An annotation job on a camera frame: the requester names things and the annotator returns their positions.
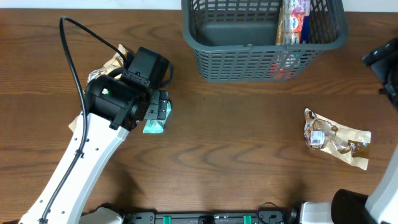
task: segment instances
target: gray basket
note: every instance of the gray basket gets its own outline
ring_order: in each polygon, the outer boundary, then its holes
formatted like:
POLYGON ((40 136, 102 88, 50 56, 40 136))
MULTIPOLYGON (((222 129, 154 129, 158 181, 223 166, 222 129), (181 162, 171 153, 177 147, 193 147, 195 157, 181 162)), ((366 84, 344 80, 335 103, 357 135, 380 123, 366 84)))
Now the gray basket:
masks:
POLYGON ((341 47, 348 26, 341 0, 310 0, 308 44, 275 45, 282 0, 182 0, 183 36, 209 82, 277 81, 341 47))

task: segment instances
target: wood grain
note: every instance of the wood grain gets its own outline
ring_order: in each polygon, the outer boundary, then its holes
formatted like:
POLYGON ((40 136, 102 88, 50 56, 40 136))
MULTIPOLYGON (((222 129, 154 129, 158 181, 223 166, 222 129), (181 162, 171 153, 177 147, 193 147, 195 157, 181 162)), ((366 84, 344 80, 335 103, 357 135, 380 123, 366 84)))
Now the wood grain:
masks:
MULTIPOLYGON (((180 11, 2 9, 0 222, 28 211, 72 136, 68 124, 79 102, 59 38, 64 14, 114 45, 144 46, 175 65, 165 133, 142 134, 144 124, 135 129, 106 165, 85 211, 104 202, 129 212, 253 210, 265 201, 288 207, 331 200, 342 188, 371 194, 398 143, 397 111, 361 63, 398 35, 398 14, 347 13, 347 44, 294 80, 210 84, 182 38, 180 11), (372 132, 367 171, 306 147, 306 107, 372 132)), ((67 39, 81 80, 114 54, 72 26, 67 39)))

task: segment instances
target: white wall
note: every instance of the white wall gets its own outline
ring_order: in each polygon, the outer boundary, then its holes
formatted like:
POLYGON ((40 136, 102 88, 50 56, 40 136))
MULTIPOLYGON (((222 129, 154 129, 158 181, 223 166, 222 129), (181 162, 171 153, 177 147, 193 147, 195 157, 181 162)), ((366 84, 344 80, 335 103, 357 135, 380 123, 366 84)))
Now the white wall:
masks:
MULTIPOLYGON (((343 0, 343 4, 345 11, 398 12, 398 0, 343 0)), ((0 8, 181 9, 181 0, 0 0, 0 8)))

